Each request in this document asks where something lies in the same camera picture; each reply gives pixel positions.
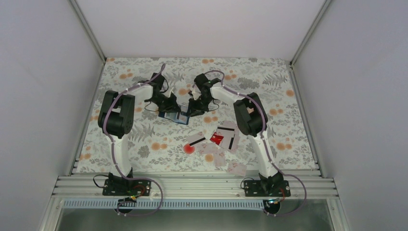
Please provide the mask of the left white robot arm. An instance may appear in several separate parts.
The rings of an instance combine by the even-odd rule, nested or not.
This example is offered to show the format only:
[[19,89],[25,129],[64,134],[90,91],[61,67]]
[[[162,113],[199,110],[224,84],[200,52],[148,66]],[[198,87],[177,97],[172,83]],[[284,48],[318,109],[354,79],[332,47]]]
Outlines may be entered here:
[[173,93],[165,95],[163,85],[167,85],[166,78],[161,73],[153,73],[149,80],[142,80],[134,88],[119,93],[108,90],[102,100],[98,117],[98,126],[113,144],[112,160],[114,166],[108,174],[108,187],[114,186],[122,195],[131,193],[134,189],[133,169],[128,157],[128,134],[134,122],[135,105],[140,102],[155,104],[160,113],[180,113],[177,98]]

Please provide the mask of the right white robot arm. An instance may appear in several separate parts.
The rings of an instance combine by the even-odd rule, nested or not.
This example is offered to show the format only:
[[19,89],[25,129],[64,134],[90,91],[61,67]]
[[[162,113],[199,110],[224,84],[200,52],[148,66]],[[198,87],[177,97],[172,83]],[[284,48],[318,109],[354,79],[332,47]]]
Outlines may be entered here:
[[267,196],[284,193],[288,181],[275,165],[268,142],[267,115],[258,95],[237,92],[225,86],[223,80],[209,80],[205,74],[196,76],[194,84],[200,95],[189,99],[187,115],[195,117],[209,112],[208,107],[213,100],[232,106],[238,129],[249,138],[256,154],[262,193]]

